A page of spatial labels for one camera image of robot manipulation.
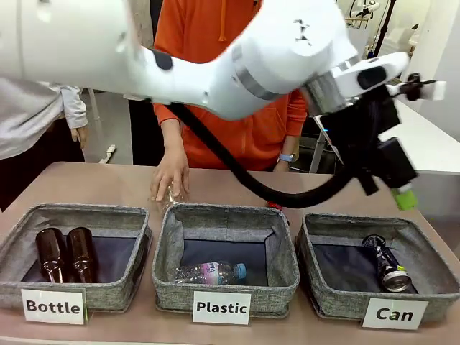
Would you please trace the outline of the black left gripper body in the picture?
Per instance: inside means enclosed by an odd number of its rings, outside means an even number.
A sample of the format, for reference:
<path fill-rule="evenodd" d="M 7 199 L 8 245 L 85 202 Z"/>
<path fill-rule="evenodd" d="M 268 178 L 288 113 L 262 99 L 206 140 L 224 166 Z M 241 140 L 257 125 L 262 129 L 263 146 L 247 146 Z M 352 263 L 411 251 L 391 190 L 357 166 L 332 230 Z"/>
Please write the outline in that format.
<path fill-rule="evenodd" d="M 318 117 L 331 146 L 347 170 L 376 170 L 379 135 L 400 123 L 395 103 L 390 98 L 363 98 L 334 114 Z"/>

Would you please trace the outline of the person's right hand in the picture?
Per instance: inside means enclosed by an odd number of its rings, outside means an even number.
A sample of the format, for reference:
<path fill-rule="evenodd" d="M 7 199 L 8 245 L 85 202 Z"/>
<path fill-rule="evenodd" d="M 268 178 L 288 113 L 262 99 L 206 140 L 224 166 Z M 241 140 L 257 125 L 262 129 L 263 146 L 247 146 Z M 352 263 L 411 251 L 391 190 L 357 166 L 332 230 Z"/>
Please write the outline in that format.
<path fill-rule="evenodd" d="M 162 158 L 152 176 L 151 199 L 162 201 L 169 187 L 172 188 L 173 197 L 183 196 L 189 192 L 189 167 L 185 157 Z"/>

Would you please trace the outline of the grey sweater person's hand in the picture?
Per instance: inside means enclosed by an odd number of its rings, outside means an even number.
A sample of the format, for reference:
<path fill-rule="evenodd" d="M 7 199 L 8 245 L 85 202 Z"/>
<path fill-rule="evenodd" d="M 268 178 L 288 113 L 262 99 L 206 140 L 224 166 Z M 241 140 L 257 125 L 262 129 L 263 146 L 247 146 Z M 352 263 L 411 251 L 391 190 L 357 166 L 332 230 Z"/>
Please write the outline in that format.
<path fill-rule="evenodd" d="M 88 138 L 88 128 L 87 126 L 82 126 L 76 129 L 70 130 L 72 140 L 77 142 L 80 145 L 80 148 L 83 150 L 86 146 Z"/>

